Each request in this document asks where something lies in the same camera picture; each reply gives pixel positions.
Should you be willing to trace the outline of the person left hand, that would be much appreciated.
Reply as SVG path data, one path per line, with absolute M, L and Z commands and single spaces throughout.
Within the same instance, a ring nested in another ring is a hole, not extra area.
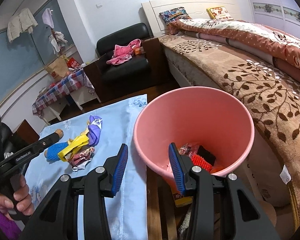
M 26 183 L 25 177 L 21 174 L 20 188 L 15 191 L 13 197 L 17 202 L 17 209 L 25 216 L 31 216 L 34 212 L 34 204 L 31 195 L 29 194 L 29 186 Z M 7 196 L 0 193 L 0 212 L 9 220 L 13 220 L 8 213 L 10 209 L 14 208 L 13 202 Z

